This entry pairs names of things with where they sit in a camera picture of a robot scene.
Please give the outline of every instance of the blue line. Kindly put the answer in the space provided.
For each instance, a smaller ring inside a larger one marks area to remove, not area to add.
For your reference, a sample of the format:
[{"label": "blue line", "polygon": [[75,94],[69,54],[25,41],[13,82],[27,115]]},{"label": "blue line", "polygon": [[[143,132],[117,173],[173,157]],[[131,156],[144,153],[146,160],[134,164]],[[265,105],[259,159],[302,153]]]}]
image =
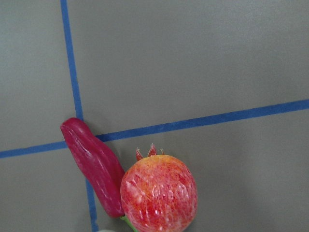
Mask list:
[{"label": "blue line", "polygon": [[249,110],[241,110],[230,113],[224,113],[213,116],[193,118],[189,120],[176,121],[171,123],[159,124],[155,126],[136,128],[131,130],[124,130],[119,132],[113,132],[108,134],[98,135],[97,137],[103,141],[112,141],[119,139],[132,138],[137,136],[163,133],[168,131],[182,130],[193,127],[201,127],[207,125],[213,125],[224,122],[237,121],[242,119],[262,117],[268,115],[282,114],[292,111],[309,109],[309,100],[293,101],[288,103],[282,103],[277,105],[264,106],[259,108],[253,108]]},{"label": "blue line", "polygon": [[43,144],[43,145],[38,145],[38,146],[31,146],[27,148],[0,151],[0,159],[7,158],[7,157],[13,157],[13,156],[34,154],[34,153],[45,152],[45,151],[58,150],[58,149],[63,149],[63,148],[67,148],[67,145],[64,141],[51,143],[51,144]]},{"label": "blue line", "polygon": [[[77,81],[77,73],[76,73],[76,66],[75,66],[75,59],[74,59],[74,52],[73,52],[73,42],[72,42],[72,36],[71,36],[71,30],[70,30],[68,5],[67,5],[66,0],[60,0],[60,3],[61,3],[63,30],[64,30],[64,35],[65,35],[66,47],[67,47],[71,84],[72,84],[72,90],[73,90],[73,98],[74,98],[74,104],[75,104],[75,112],[76,112],[76,117],[83,120],[84,119],[83,109],[82,109],[81,96],[80,96],[79,86],[78,86],[78,81]],[[90,214],[90,219],[91,219],[91,229],[92,229],[92,232],[96,232],[99,230],[98,225],[96,223],[97,210],[96,210],[93,188],[88,181],[86,181],[86,190],[87,190],[87,198],[88,198],[88,205],[89,205],[89,214]]]},{"label": "blue line", "polygon": [[63,30],[64,30],[64,36],[65,36],[65,41],[66,41],[66,47],[67,47],[68,63],[69,63],[76,117],[83,120],[84,119],[83,109],[82,109],[81,96],[79,93],[79,87],[78,87],[78,81],[77,81],[75,58],[74,58],[74,52],[73,52],[73,42],[72,42],[72,36],[71,36],[71,30],[70,30],[68,5],[67,5],[66,0],[60,0],[60,2],[61,2]]}]

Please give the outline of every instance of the pink pepper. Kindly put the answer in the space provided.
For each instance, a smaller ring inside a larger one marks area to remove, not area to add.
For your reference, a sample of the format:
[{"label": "pink pepper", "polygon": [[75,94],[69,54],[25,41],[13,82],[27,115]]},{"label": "pink pepper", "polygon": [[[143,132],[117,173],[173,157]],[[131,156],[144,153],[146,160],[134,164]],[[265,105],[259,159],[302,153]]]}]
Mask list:
[{"label": "pink pepper", "polygon": [[106,213],[113,218],[123,216],[120,185],[125,171],[116,155],[78,118],[69,118],[60,129],[77,166],[92,185]]}]

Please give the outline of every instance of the eggplant stem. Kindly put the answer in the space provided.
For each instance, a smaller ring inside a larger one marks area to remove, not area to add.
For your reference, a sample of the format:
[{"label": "eggplant stem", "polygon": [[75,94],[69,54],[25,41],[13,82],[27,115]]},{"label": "eggplant stem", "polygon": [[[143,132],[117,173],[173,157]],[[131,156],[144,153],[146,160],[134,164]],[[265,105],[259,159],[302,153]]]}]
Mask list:
[{"label": "eggplant stem", "polygon": [[126,217],[126,215],[120,217],[121,220],[125,221],[129,227],[131,227],[131,229],[134,231],[134,232],[138,232],[137,229],[135,229],[135,227],[132,225],[132,223],[129,221],[129,219]]}]

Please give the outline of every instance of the pomegranate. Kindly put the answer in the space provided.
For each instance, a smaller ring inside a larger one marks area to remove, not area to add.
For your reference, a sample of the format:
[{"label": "pomegranate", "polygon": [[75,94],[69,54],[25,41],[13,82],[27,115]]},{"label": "pomegranate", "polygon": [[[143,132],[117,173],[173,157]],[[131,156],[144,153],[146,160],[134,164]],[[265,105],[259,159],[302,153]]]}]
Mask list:
[{"label": "pomegranate", "polygon": [[157,155],[151,145],[148,157],[137,149],[136,162],[124,175],[120,195],[126,217],[139,232],[182,232],[197,213],[195,180],[179,159]]}]

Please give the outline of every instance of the gray surface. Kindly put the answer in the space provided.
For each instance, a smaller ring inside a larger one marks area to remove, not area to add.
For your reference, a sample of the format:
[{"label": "gray surface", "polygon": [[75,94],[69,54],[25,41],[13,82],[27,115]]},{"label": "gray surface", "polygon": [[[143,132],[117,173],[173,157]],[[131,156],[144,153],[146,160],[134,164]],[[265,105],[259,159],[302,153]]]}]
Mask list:
[{"label": "gray surface", "polygon": [[[309,99],[309,2],[68,2],[95,134]],[[0,3],[0,150],[63,140],[74,116],[59,1]],[[309,231],[309,111],[108,142],[124,169],[150,143],[199,192],[188,232]],[[67,149],[0,159],[1,231],[91,231]],[[97,205],[100,229],[129,232]]]}]

